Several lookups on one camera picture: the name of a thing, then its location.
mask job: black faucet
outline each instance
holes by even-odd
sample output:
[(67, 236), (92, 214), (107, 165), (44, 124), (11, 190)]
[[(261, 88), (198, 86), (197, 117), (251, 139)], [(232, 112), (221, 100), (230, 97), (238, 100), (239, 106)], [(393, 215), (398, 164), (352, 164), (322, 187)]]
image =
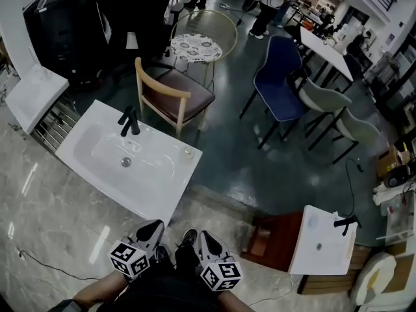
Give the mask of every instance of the black faucet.
[(125, 137), (127, 135), (127, 131), (129, 130), (130, 127), (131, 127), (131, 134), (133, 135), (140, 134), (140, 128), (138, 128), (138, 124), (137, 124), (136, 110), (132, 106), (128, 106), (125, 108), (122, 117), (118, 120), (118, 124), (124, 125), (122, 132), (120, 133), (122, 137)]
[(344, 220), (335, 221), (333, 223), (333, 226), (338, 228), (339, 226), (345, 226), (345, 230), (343, 232), (343, 236), (346, 235), (348, 232), (348, 227), (350, 224), (356, 223), (358, 224), (358, 227), (361, 229), (363, 226), (361, 225), (360, 221), (358, 220), (358, 217), (356, 215), (351, 216), (350, 218), (345, 218)]

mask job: marble floor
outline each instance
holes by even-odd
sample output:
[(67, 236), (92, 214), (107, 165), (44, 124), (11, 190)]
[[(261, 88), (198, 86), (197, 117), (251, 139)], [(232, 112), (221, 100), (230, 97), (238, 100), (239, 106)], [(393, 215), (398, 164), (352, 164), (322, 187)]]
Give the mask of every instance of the marble floor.
[[(142, 221), (62, 164), (30, 136), (21, 137), (0, 108), (0, 293), (15, 312), (41, 312), (91, 283), (21, 259), (25, 250), (39, 261), (82, 278), (111, 270), (107, 252), (115, 239)], [(241, 262), (245, 279), (233, 291), (255, 311), (349, 312), (343, 294), (300, 296), (284, 272), (239, 259), (252, 227), (252, 209), (208, 188), (184, 193), (163, 242), (174, 249), (189, 227), (222, 237)]]

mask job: white box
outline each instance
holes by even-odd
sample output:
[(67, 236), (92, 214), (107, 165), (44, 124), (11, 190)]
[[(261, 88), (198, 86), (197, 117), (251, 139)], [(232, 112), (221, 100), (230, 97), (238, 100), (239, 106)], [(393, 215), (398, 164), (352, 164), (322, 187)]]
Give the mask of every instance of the white box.
[(209, 263), (201, 277), (212, 291), (230, 290), (244, 278), (240, 263)]
[(115, 270), (132, 279), (150, 267), (148, 255), (140, 248), (128, 245), (120, 240), (112, 245), (109, 258)]

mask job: foot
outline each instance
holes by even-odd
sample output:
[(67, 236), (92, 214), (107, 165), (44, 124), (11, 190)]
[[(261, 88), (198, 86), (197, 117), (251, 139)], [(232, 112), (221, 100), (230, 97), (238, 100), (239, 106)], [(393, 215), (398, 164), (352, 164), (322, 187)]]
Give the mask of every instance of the foot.
[(256, 37), (257, 39), (263, 39), (263, 38), (264, 38), (264, 36), (263, 36), (262, 34), (260, 34), (259, 36), (257, 36), (257, 35), (255, 35), (254, 33), (252, 33), (251, 31), (249, 31), (249, 32), (248, 32), (248, 34), (249, 34), (250, 36), (254, 36), (254, 37)]
[(169, 251), (165, 245), (158, 245), (156, 247), (153, 255), (158, 263), (163, 262), (165, 260), (170, 260)]
[(179, 247), (194, 246), (197, 238), (198, 238), (198, 232), (195, 229), (189, 229), (183, 235), (183, 239)]
[(188, 3), (184, 3), (183, 6), (185, 8), (195, 8), (195, 4), (192, 1), (189, 1)]

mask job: white sink basin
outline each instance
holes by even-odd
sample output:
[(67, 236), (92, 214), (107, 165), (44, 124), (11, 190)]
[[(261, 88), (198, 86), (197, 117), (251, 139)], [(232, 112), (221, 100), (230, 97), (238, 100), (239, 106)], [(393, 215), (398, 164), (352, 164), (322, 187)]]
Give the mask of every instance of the white sink basin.
[(129, 131), (123, 138), (121, 116), (95, 101), (57, 156), (120, 205), (168, 225), (202, 152), (141, 122), (139, 135)]
[(356, 241), (357, 224), (334, 227), (342, 217), (321, 209), (305, 206), (298, 242), (289, 268), (291, 274), (345, 275)]

